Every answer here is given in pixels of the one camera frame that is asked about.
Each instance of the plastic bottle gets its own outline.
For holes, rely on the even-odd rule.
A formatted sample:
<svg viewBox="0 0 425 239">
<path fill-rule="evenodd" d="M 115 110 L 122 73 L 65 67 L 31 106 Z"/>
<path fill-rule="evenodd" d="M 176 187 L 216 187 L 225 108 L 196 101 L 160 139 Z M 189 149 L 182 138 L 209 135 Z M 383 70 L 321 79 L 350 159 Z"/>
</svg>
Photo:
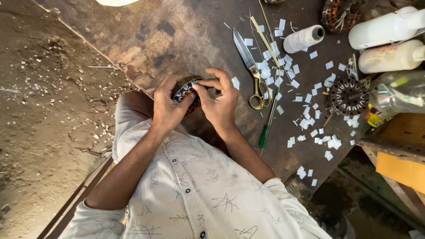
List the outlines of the plastic bottle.
<svg viewBox="0 0 425 239">
<path fill-rule="evenodd" d="M 369 49 L 359 58 L 359 69 L 365 74 L 411 70 L 425 60 L 425 46 L 419 40 L 410 40 L 399 45 Z"/>
<path fill-rule="evenodd" d="M 377 91 L 369 93 L 369 103 L 381 117 L 397 113 L 425 114 L 425 71 L 387 72 L 371 82 Z"/>
<path fill-rule="evenodd" d="M 323 27 L 314 25 L 287 36 L 283 41 L 283 48 L 287 53 L 295 53 L 321 42 L 324 36 Z"/>
<path fill-rule="evenodd" d="M 423 27 L 425 9 L 418 11 L 414 7 L 404 7 L 355 25 L 348 35 L 348 41 L 352 48 L 360 50 L 409 39 Z"/>
</svg>

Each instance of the bottle label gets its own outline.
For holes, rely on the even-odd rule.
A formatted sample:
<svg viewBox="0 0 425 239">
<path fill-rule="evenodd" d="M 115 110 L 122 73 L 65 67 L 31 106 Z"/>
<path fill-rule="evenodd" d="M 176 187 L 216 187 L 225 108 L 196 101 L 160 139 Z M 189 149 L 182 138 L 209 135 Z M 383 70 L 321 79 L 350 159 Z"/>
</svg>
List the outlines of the bottle label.
<svg viewBox="0 0 425 239">
<path fill-rule="evenodd" d="M 370 64 L 395 60 L 397 56 L 397 50 L 397 45 L 384 46 L 369 50 L 369 52 L 366 53 L 364 63 Z"/>
<path fill-rule="evenodd" d="M 396 40 L 394 38 L 390 38 L 390 39 L 386 39 L 386 40 L 379 40 L 379 41 L 376 41 L 376 42 L 359 45 L 359 47 L 368 48 L 368 47 L 372 47 L 372 46 L 379 46 L 379 45 L 384 45 L 384 44 L 387 44 L 387 43 L 393 43 L 395 41 Z"/>
</svg>

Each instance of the man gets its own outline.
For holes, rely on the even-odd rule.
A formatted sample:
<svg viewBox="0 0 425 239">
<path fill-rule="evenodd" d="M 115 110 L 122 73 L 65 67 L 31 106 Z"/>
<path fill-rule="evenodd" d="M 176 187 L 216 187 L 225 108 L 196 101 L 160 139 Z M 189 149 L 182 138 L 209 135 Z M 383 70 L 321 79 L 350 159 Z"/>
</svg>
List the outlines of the man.
<svg viewBox="0 0 425 239">
<path fill-rule="evenodd" d="M 146 95 L 126 93 L 116 108 L 118 163 L 77 207 L 65 238 L 330 238 L 238 130 L 238 90 L 229 75 L 206 72 L 218 79 L 193 88 L 233 160 L 179 125 L 195 98 L 171 100 L 182 77 L 161 83 L 153 119 Z M 222 96 L 211 99 L 205 86 Z"/>
</svg>

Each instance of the green screwdriver handle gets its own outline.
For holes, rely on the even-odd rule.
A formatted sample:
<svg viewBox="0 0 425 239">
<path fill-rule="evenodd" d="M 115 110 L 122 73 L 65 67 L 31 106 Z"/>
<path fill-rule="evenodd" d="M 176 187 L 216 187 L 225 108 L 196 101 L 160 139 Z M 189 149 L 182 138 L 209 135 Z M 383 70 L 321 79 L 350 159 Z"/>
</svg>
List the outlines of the green screwdriver handle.
<svg viewBox="0 0 425 239">
<path fill-rule="evenodd" d="M 264 148 L 266 146 L 267 135 L 269 134 L 269 126 L 266 125 L 263 130 L 263 134 L 261 135 L 260 147 Z"/>
</svg>

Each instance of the hand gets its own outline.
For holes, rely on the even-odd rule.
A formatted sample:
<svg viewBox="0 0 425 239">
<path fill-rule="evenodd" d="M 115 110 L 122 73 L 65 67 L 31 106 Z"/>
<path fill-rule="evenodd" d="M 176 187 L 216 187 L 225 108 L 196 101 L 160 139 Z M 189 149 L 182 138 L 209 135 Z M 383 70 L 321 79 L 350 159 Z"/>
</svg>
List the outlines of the hand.
<svg viewBox="0 0 425 239">
<path fill-rule="evenodd" d="M 183 79 L 181 76 L 168 75 L 155 91 L 151 128 L 161 134 L 167 134 L 179 125 L 196 97 L 196 93 L 192 92 L 179 104 L 171 99 L 171 90 L 181 79 Z"/>
<path fill-rule="evenodd" d="M 229 74 L 220 68 L 207 68 L 209 74 L 215 74 L 218 79 L 197 81 L 193 89 L 201 99 L 201 107 L 205 117 L 212 123 L 220 137 L 226 141 L 229 134 L 238 129 L 235 124 L 235 108 L 239 93 L 233 86 Z M 214 87 L 221 91 L 222 96 L 211 99 L 204 86 Z"/>
</svg>

